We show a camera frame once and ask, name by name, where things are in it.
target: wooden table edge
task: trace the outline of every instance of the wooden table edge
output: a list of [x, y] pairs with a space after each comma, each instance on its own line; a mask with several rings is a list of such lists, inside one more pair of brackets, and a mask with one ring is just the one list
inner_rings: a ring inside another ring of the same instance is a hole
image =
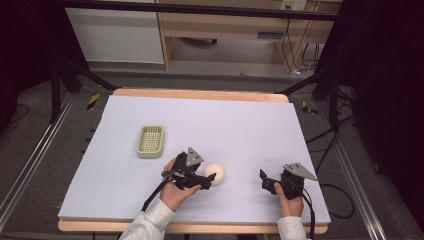
[[113, 92], [114, 96], [183, 98], [226, 101], [255, 101], [288, 103], [286, 95], [260, 92], [228, 92], [228, 91], [199, 91], [199, 90], [172, 90], [172, 89], [137, 89], [119, 88]]
[[[59, 220], [59, 229], [64, 232], [123, 232], [130, 222], [114, 222], [101, 220]], [[310, 231], [310, 226], [304, 225], [305, 231]], [[323, 234], [328, 230], [327, 224], [317, 224], [316, 234]], [[202, 224], [202, 223], [169, 223], [165, 228], [166, 233], [178, 234], [278, 234], [277, 224]]]

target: dark background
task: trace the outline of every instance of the dark background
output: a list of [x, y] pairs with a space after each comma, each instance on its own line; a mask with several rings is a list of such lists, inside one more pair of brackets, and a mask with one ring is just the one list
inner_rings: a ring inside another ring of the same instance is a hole
[[340, 14], [349, 20], [335, 23], [319, 63], [321, 71], [341, 63], [332, 73], [356, 90], [354, 110], [376, 170], [390, 176], [421, 229], [423, 12], [419, 0], [345, 0]]
[[[18, 94], [50, 80], [53, 64], [71, 59], [88, 69], [65, 9], [39, 1], [0, 1], [0, 133], [15, 112]], [[60, 69], [65, 84], [76, 73]]]

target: white cabinet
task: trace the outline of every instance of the white cabinet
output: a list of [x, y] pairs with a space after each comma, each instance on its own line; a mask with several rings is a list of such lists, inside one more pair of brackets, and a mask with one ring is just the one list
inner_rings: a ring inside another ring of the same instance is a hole
[[66, 11], [87, 61], [164, 64], [156, 13], [70, 8]]

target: metal rail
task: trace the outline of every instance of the metal rail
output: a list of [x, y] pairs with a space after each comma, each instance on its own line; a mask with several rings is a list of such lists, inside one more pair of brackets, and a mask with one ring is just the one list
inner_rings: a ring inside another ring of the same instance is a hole
[[75, 98], [76, 93], [67, 93], [65, 100], [62, 104], [62, 113], [58, 116], [55, 122], [51, 123], [47, 130], [44, 132], [41, 140], [38, 142], [36, 148], [28, 159], [27, 163], [23, 167], [21, 173], [15, 180], [12, 188], [9, 190], [7, 196], [4, 198], [3, 202], [0, 205], [0, 232], [3, 231], [3, 228], [6, 225], [7, 220], [12, 214], [13, 210], [16, 207], [19, 199], [24, 193], [26, 187], [31, 181], [32, 176], [37, 170], [38, 165], [40, 164], [44, 154], [46, 153], [48, 147], [53, 141], [54, 136], [59, 130], [63, 120], [65, 119], [69, 108], [72, 104], [72, 101]]
[[[317, 103], [318, 110], [321, 113], [328, 112], [322, 102]], [[331, 128], [328, 118], [324, 115], [323, 120], [328, 129]], [[343, 144], [340, 141], [337, 141], [335, 144], [337, 154], [339, 155], [340, 166], [343, 170], [343, 173], [346, 177], [346, 180], [349, 184], [350, 189], [352, 190], [353, 198], [355, 199], [356, 205], [361, 213], [362, 219], [364, 220], [365, 226], [370, 234], [371, 239], [373, 240], [385, 240], [386, 234], [384, 233], [383, 227], [378, 220], [377, 215], [374, 212], [374, 208], [362, 187], [361, 182], [359, 181], [358, 176], [355, 173], [355, 170], [350, 163], [349, 157], [343, 147]]]

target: white sleeve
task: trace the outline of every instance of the white sleeve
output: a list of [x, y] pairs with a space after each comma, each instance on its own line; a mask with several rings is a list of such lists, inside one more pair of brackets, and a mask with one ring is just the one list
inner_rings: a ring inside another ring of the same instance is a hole
[[141, 212], [136, 219], [122, 233], [120, 240], [164, 238], [165, 227], [174, 218], [175, 213], [160, 199], [149, 211]]
[[300, 217], [284, 217], [277, 221], [282, 240], [305, 240], [306, 233]]

